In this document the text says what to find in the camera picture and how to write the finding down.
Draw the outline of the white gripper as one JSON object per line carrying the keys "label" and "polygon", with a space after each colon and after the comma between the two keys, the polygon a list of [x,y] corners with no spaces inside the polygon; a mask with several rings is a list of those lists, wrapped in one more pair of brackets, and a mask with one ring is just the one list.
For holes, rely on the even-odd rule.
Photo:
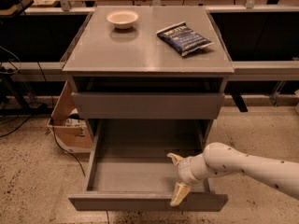
{"label": "white gripper", "polygon": [[202,180],[199,167],[202,163],[202,156],[189,156],[183,158],[174,153],[168,153],[167,157],[178,167],[178,176],[182,182],[177,182],[174,188],[171,206],[179,206],[191,191],[191,186]]}

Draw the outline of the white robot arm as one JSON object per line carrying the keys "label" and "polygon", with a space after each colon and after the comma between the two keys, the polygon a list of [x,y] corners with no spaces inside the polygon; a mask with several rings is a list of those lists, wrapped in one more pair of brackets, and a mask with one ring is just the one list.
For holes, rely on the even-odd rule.
{"label": "white robot arm", "polygon": [[170,202],[178,206],[191,192],[192,186],[206,178],[215,178],[230,173],[240,173],[266,186],[299,199],[299,163],[275,160],[242,153],[223,143],[208,144],[196,156],[183,158],[174,153],[167,157],[178,168],[176,183]]}

